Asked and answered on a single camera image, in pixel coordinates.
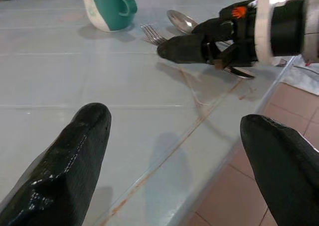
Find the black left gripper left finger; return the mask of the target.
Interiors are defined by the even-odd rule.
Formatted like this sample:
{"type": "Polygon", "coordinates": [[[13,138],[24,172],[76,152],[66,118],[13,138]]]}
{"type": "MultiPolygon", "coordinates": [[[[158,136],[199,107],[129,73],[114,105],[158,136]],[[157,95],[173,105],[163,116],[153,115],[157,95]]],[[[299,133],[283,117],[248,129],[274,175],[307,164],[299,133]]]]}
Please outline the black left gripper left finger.
{"type": "Polygon", "coordinates": [[[111,121],[104,104],[84,105],[0,202],[0,226],[82,226],[111,121]]]}

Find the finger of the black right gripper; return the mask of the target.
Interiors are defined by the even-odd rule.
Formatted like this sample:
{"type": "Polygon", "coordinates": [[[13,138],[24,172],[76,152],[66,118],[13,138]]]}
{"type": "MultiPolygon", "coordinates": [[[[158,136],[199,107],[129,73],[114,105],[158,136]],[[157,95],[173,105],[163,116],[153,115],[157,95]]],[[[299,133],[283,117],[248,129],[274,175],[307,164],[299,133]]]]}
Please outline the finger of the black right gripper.
{"type": "Polygon", "coordinates": [[[192,34],[203,34],[215,42],[228,41],[233,38],[233,23],[231,21],[222,22],[219,18],[212,18],[198,24],[192,34]]]}
{"type": "Polygon", "coordinates": [[[159,57],[178,64],[207,63],[202,46],[203,34],[175,36],[157,47],[159,57]]]}

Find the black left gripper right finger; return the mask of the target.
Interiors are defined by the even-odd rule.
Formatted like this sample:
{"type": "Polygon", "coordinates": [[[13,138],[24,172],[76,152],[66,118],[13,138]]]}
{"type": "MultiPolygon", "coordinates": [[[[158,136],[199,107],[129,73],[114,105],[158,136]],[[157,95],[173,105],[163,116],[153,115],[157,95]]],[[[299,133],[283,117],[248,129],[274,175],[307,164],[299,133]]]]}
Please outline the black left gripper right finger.
{"type": "Polygon", "coordinates": [[[278,226],[319,226],[319,151],[267,116],[242,117],[240,134],[255,180],[278,226]]]}

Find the silver metal spoon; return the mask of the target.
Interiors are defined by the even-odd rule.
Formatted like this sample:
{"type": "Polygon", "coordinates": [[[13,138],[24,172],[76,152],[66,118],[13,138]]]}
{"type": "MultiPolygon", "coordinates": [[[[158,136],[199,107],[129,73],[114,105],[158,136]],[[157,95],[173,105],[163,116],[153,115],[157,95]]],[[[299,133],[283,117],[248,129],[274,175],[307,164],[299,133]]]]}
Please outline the silver metal spoon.
{"type": "Polygon", "coordinates": [[[179,11],[171,9],[166,12],[166,15],[173,26],[182,33],[191,34],[195,27],[198,26],[195,20],[179,11]]]}

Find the teal and white cup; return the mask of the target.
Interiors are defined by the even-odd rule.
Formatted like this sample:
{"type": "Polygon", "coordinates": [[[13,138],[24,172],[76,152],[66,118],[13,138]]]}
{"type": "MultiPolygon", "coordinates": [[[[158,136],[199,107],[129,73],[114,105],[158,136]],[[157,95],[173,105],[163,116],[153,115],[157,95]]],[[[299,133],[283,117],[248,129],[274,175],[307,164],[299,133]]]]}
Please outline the teal and white cup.
{"type": "Polygon", "coordinates": [[[103,32],[129,27],[138,7],[135,0],[83,0],[90,22],[103,32]]]}

